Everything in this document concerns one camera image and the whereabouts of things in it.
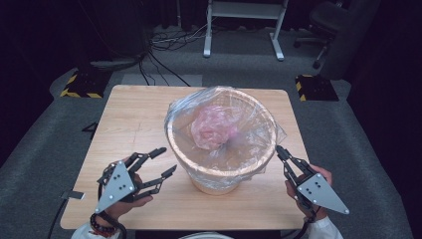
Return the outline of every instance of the wooden tabletop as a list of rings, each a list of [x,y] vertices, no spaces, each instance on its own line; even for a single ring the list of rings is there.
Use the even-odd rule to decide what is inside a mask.
[[[286,193],[283,164],[275,155],[265,173],[243,181],[232,192],[212,196],[198,190],[178,164],[164,133],[168,106],[201,88],[115,86],[74,190],[83,200],[70,199],[61,225],[76,229],[86,223],[98,203],[97,180],[109,163],[133,152],[148,153],[167,147],[167,152],[148,160],[138,171],[143,181],[155,179],[177,164],[161,191],[141,208],[120,217],[127,229],[150,230],[251,230],[297,229],[302,212]],[[239,89],[260,101],[288,135],[281,145],[298,158],[308,160],[301,133],[289,100],[282,90]]]

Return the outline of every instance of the chair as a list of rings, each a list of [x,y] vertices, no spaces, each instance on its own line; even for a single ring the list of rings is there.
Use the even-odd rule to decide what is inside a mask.
[[[320,67],[321,58],[328,52],[332,40],[335,38],[338,30],[347,20],[347,9],[343,8],[343,0],[337,0],[335,3],[324,1],[317,4],[310,12],[310,31],[317,37],[297,38],[294,47],[298,48],[301,43],[322,43],[323,48],[314,61],[313,67]]]

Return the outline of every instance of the plastic bag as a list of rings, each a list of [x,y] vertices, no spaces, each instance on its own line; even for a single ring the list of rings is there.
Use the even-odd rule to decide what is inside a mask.
[[[287,135],[255,98],[231,87],[198,91],[173,102],[167,139],[193,180],[224,190],[265,171]]]

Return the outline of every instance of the wrist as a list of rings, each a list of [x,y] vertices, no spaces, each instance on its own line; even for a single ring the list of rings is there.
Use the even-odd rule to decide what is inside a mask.
[[[322,219],[326,218],[327,216],[328,216],[328,214],[326,213],[325,208],[320,207],[319,209],[316,210],[316,215],[315,215],[314,222],[319,221],[319,220],[322,220]],[[307,213],[307,218],[309,220],[311,220],[312,217],[313,216],[311,214]]]
[[[115,227],[110,225],[107,221],[105,221],[95,213],[91,216],[90,222],[91,228],[93,229],[91,233],[95,235],[100,235],[105,238],[108,238],[114,235],[114,233],[117,231]]]
[[[113,213],[111,210],[109,210],[109,208],[105,210],[105,213],[106,213],[109,217],[111,217],[112,219],[114,219],[115,221],[118,221],[118,218],[121,216],[121,215],[119,215],[119,214]]]
[[[98,215],[96,215],[94,219],[96,220],[97,224],[101,227],[112,227],[112,225],[109,222],[105,221]]]

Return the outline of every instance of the black cable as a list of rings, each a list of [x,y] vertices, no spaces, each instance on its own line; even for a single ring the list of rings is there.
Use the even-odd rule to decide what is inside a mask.
[[[108,214],[106,214],[105,211],[102,211],[100,214],[98,214],[98,216],[111,224],[111,226],[118,228],[121,232],[121,238],[126,239],[127,231],[123,224],[110,217]]]
[[[152,75],[149,75],[148,73],[146,73],[146,72],[144,72],[145,73],[145,75],[146,76],[148,76],[149,78],[151,78],[153,81],[154,81],[154,85],[156,86],[156,82],[157,82],[157,80],[152,76]]]
[[[319,207],[316,211],[311,210],[311,214],[312,214],[311,218],[309,218],[309,219],[308,219],[308,220],[304,223],[304,226],[302,227],[301,231],[299,232],[299,234],[298,234],[298,235],[296,235],[296,236],[295,236],[295,238],[294,238],[294,239],[300,239],[300,238],[302,238],[302,237],[305,235],[305,233],[306,233],[306,232],[307,232],[307,230],[308,230],[308,226],[310,225],[310,223],[313,223],[313,222],[315,222],[315,221],[316,221],[316,218],[317,218],[317,213],[319,212],[319,210],[320,210],[320,207]]]
[[[149,86],[149,81],[148,81],[148,79],[146,78],[145,73],[143,72],[142,62],[139,62],[139,71],[140,71],[140,73],[142,74],[143,78],[145,79],[146,84]]]
[[[61,203],[61,205],[59,207],[59,210],[57,211],[56,216],[53,219],[52,225],[50,226],[49,235],[47,237],[48,239],[50,239],[52,237],[53,229],[54,229],[54,226],[56,225],[57,218],[59,218],[59,215],[62,212],[62,209],[65,206],[66,201],[67,201],[66,199],[63,199],[63,201],[62,201],[62,203]]]
[[[186,86],[190,87],[190,85],[185,82],[185,80],[183,80],[179,75],[177,75],[176,73],[174,73],[173,71],[171,71],[170,69],[168,69],[166,66],[164,66],[160,61],[158,61],[158,59],[155,58],[155,56],[152,54],[152,51],[149,50],[149,55],[159,64],[161,65],[161,67],[165,68],[167,71],[169,71],[170,73],[172,73],[174,76],[176,76],[178,79],[180,79],[180,81],[182,81]]]
[[[98,194],[97,194],[99,196],[99,201],[100,201],[100,198],[102,198],[102,194],[103,194],[103,185],[100,183]]]
[[[187,36],[188,33],[186,33],[184,36],[178,36],[177,35],[179,33],[181,33],[182,31],[169,31],[169,32],[161,32],[161,33],[155,33],[154,36],[152,36],[151,41],[152,43],[159,43],[159,42],[163,42],[163,41],[177,41],[178,38]],[[171,37],[169,37],[167,34],[169,33],[174,33]]]
[[[189,44],[189,43],[192,43],[192,42],[195,42],[195,41],[197,41],[199,38],[203,38],[204,36],[204,33],[205,33],[205,30],[202,30],[204,27],[206,27],[206,25],[204,25],[203,27],[201,27],[201,28],[199,28],[198,30],[196,30],[195,32],[191,32],[191,33],[185,33],[184,35],[182,35],[182,36],[177,36],[177,34],[178,33],[180,33],[180,31],[179,32],[177,32],[176,34],[174,34],[173,35],[173,37],[170,37],[170,38],[158,38],[158,39],[154,39],[156,36],[159,36],[159,37],[161,37],[161,34],[163,34],[163,35],[165,35],[166,36],[166,33],[157,33],[153,38],[152,38],[152,41],[151,41],[151,46],[152,46],[152,48],[154,49],[154,50],[157,50],[157,51],[175,51],[175,50],[178,50],[178,49],[180,49],[180,48],[182,48],[182,47],[184,47],[184,46],[186,46],[187,44]],[[168,46],[166,46],[166,47],[162,47],[162,46],[157,46],[158,44],[162,44],[162,43],[165,43],[165,42],[167,42],[168,43]],[[175,47],[175,48],[172,48],[172,47],[174,47],[174,46],[176,46],[176,44],[181,44],[181,46],[178,46],[178,47]]]
[[[149,58],[149,61],[151,61],[152,65],[154,65],[155,69],[157,70],[158,74],[161,76],[162,80],[164,80],[164,82],[167,84],[167,86],[170,86],[170,85],[168,84],[167,80],[164,78],[164,76],[162,76],[162,74],[160,73],[160,71],[159,71],[159,69],[158,69],[158,66],[157,66],[157,65],[155,65],[155,64],[152,62],[152,59],[151,59],[151,57],[150,57],[149,55],[148,55],[148,58]]]

